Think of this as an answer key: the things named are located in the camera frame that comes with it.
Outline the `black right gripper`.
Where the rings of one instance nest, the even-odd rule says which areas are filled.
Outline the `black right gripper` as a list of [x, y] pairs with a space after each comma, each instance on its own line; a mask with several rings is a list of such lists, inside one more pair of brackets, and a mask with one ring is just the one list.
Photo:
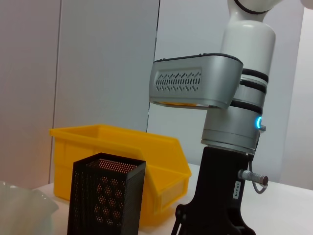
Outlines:
[[248, 161], [246, 154], [205, 147], [195, 195], [177, 206], [171, 235], [255, 234], [241, 215], [245, 182], [238, 172]]

